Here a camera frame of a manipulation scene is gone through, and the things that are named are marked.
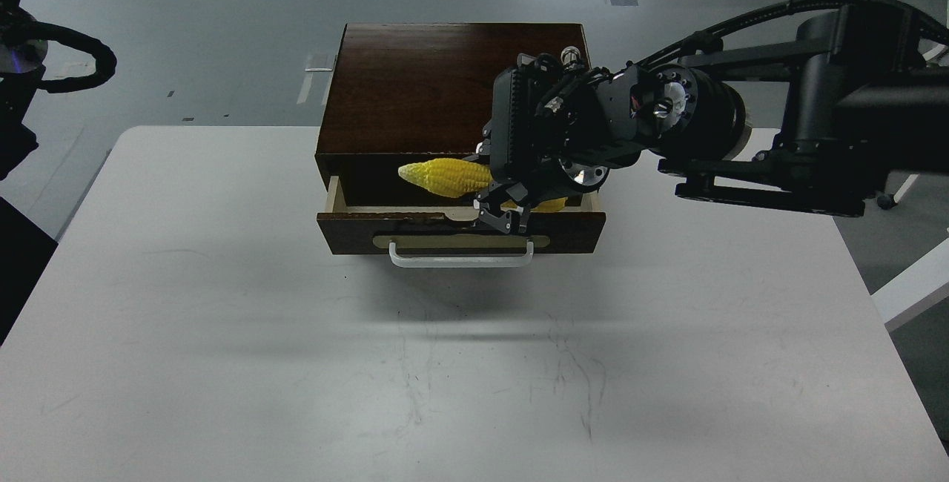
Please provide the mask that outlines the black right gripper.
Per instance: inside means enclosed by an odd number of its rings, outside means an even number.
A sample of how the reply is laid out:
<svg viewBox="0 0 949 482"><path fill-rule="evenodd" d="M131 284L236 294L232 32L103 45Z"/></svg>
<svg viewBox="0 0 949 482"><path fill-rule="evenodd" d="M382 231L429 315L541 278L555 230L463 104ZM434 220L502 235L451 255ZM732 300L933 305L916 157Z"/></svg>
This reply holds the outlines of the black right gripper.
<svg viewBox="0 0 949 482"><path fill-rule="evenodd" d="M567 53L518 54L496 76L484 140L462 158L489 166L492 181L474 207L480 224L502 234L526 235L531 208L596 191L660 140L657 74L634 64L613 73Z"/></svg>

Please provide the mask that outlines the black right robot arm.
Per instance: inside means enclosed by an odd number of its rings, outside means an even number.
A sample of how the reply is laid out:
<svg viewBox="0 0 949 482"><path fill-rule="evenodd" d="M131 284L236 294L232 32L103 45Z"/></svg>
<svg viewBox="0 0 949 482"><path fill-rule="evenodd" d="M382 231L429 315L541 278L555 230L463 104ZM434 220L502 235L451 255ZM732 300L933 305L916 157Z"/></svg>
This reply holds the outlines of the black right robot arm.
<svg viewBox="0 0 949 482"><path fill-rule="evenodd" d="M899 0L786 0L610 72L572 50L494 83L479 221L526 234L644 151L680 198L859 217L892 171L947 172L947 26Z"/></svg>

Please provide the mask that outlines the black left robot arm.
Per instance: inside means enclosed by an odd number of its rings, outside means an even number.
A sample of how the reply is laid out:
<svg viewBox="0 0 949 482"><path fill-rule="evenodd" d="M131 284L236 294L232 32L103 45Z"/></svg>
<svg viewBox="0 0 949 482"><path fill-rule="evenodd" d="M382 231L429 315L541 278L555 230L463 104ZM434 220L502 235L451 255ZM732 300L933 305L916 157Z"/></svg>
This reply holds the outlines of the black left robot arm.
<svg viewBox="0 0 949 482"><path fill-rule="evenodd" d="M23 119L38 90L72 93L102 86L116 73L116 54L95 37L56 24L39 22L20 5L1 0L1 177L6 178L38 147ZM95 69L85 76L44 79L48 44L87 53Z"/></svg>

